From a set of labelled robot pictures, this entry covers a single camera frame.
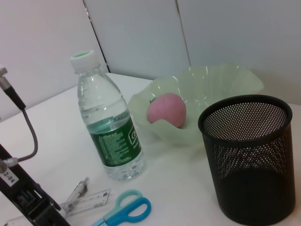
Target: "scissors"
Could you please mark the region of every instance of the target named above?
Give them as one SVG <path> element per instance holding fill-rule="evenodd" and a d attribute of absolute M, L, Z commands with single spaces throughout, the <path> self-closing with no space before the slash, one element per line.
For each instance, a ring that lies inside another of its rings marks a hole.
<path fill-rule="evenodd" d="M 130 195 L 136 195 L 137 197 L 129 203 L 127 203 L 126 205 L 120 206 L 121 202 Z M 147 205 L 147 208 L 144 211 L 144 213 L 135 217 L 129 216 L 129 213 L 137 209 L 142 204 Z M 146 219 L 150 212 L 151 203 L 147 198 L 144 198 L 142 196 L 141 192 L 137 190 L 127 190 L 117 198 L 115 207 L 106 215 L 104 215 L 103 218 L 99 219 L 91 226 L 117 226 L 123 222 L 137 223 Z"/>

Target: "black mesh pencil holder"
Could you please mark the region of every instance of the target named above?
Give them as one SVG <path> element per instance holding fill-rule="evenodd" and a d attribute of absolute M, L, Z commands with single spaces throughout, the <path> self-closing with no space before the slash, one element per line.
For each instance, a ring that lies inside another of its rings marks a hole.
<path fill-rule="evenodd" d="M 223 213 L 251 226 L 275 224 L 295 206 L 292 110 L 246 95 L 208 107 L 198 120 Z"/>

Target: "white desk surface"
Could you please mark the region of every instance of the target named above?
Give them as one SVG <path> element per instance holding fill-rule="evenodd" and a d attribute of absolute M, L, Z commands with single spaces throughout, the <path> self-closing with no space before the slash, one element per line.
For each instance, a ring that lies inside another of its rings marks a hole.
<path fill-rule="evenodd" d="M 128 102 L 151 81 L 108 74 Z M 64 202 L 79 181 L 90 177 L 88 194 L 112 188 L 107 206 L 69 219 L 72 226 L 89 226 L 108 212 L 116 197 L 127 189 L 138 189 L 152 204 L 152 212 L 137 226 L 236 226 L 220 210 L 202 145 L 172 147 L 150 133 L 137 134 L 147 167 L 137 178 L 116 182 L 107 178 L 94 144 L 82 122 L 77 88 L 72 88 L 27 110 L 37 133 L 39 151 L 21 166 L 57 203 Z M 301 106 L 293 110 L 292 135 L 297 204 L 279 226 L 301 225 Z M 33 150 L 33 141 L 23 115 L 0 124 L 0 143 L 13 157 Z M 0 226 L 20 212 L 0 194 Z"/>

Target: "water bottle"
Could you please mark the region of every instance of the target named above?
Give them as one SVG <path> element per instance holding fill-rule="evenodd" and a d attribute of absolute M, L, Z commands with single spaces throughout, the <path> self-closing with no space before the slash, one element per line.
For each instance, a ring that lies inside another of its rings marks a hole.
<path fill-rule="evenodd" d="M 101 71 L 93 50 L 72 56 L 71 64 L 79 75 L 80 114 L 105 171 L 114 180 L 135 177 L 143 170 L 143 153 L 119 88 Z"/>

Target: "wavy glass bowl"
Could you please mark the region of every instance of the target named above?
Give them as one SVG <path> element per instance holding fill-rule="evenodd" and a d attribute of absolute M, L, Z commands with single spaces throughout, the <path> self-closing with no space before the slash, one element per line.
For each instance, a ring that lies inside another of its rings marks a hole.
<path fill-rule="evenodd" d="M 198 118 L 210 105 L 225 98 L 256 94 L 264 87 L 250 70 L 232 64 L 209 67 L 190 67 L 181 75 L 155 79 L 129 101 L 128 108 L 135 123 L 165 142 L 174 145 L 194 145 L 202 142 Z M 165 120 L 150 124 L 146 112 L 150 101 L 165 93 L 179 95 L 186 104 L 186 121 L 177 128 Z"/>

